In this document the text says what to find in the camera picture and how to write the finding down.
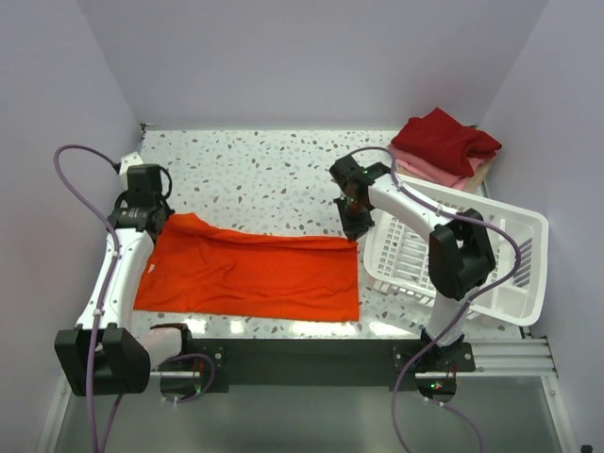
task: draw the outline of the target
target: red cloth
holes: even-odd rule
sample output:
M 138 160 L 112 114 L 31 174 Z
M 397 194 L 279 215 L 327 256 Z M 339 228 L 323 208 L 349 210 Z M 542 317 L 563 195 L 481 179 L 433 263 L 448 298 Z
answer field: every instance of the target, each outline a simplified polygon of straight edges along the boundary
M 358 321 L 357 243 L 219 229 L 174 214 L 147 261 L 135 310 Z
M 482 130 L 463 126 L 440 109 L 410 118 L 392 144 L 446 172 L 471 177 L 469 158 L 492 159 L 501 143 Z

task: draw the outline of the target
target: table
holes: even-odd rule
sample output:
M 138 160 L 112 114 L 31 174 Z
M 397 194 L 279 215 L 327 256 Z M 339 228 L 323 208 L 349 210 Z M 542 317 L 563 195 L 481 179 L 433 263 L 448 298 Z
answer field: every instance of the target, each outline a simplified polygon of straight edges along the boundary
M 247 233 L 343 236 L 333 198 L 340 194 L 328 168 L 345 153 L 383 145 L 394 130 L 147 130 L 146 162 L 166 167 L 174 180 L 169 200 L 176 212 Z M 357 155 L 360 163 L 382 159 Z M 186 323 L 194 338 L 404 339 L 417 338 L 429 309 L 404 294 L 382 294 L 362 265 L 359 241 L 359 322 L 315 323 L 199 313 L 137 311 L 132 332 Z M 510 326 L 466 322 L 468 340 L 519 339 Z

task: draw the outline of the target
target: plastic basket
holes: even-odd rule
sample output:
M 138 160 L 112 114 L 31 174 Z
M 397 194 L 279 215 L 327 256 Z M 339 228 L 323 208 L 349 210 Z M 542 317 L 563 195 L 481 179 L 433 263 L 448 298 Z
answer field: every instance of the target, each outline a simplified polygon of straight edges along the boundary
M 410 177 L 401 177 L 411 187 L 453 209 L 474 208 L 485 221 L 503 228 L 520 245 L 522 261 L 515 276 L 478 297 L 468 319 L 484 316 L 517 326 L 534 324 L 541 314 L 547 277 L 546 218 L 538 212 L 454 191 Z M 496 268 L 490 281 L 505 275 L 513 266 L 512 247 L 489 230 Z M 378 215 L 367 235 L 363 257 L 365 268 L 375 280 L 374 289 L 401 291 L 418 303 L 431 307 L 436 290 L 428 276 L 428 245 L 410 228 L 387 212 Z

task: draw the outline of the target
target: folded red towel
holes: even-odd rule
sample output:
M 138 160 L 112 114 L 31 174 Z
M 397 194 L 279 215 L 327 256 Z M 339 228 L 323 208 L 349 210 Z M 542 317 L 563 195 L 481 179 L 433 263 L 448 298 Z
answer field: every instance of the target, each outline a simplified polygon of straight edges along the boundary
M 473 176 L 468 158 L 492 159 L 501 143 L 486 132 L 463 126 L 440 109 L 410 118 L 392 144 L 458 176 Z

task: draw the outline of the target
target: white wall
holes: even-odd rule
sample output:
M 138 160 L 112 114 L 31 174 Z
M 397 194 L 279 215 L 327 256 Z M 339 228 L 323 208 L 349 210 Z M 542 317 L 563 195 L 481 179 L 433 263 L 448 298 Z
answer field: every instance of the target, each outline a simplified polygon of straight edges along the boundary
M 481 123 L 504 143 L 496 198 L 550 222 L 542 319 L 583 444 L 604 449 L 604 3 L 551 0 Z
M 55 334 L 89 296 L 105 237 L 61 186 L 53 152 L 85 143 L 118 158 L 139 129 L 75 1 L 0 1 L 0 42 L 0 451 L 29 452 L 59 375 Z M 65 167 L 110 208 L 108 168 Z
M 140 122 L 476 123 L 546 0 L 78 0 Z

